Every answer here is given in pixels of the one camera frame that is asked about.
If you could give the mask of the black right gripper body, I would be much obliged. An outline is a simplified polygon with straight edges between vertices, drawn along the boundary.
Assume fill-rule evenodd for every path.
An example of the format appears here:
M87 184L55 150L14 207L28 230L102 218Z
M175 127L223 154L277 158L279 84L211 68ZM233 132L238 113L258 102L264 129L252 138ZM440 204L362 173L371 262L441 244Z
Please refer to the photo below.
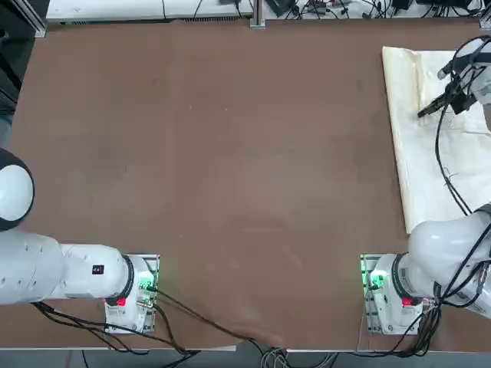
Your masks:
M470 85L472 81L464 80L463 78L451 79L445 88L445 96L447 101L454 100L469 100L471 99Z

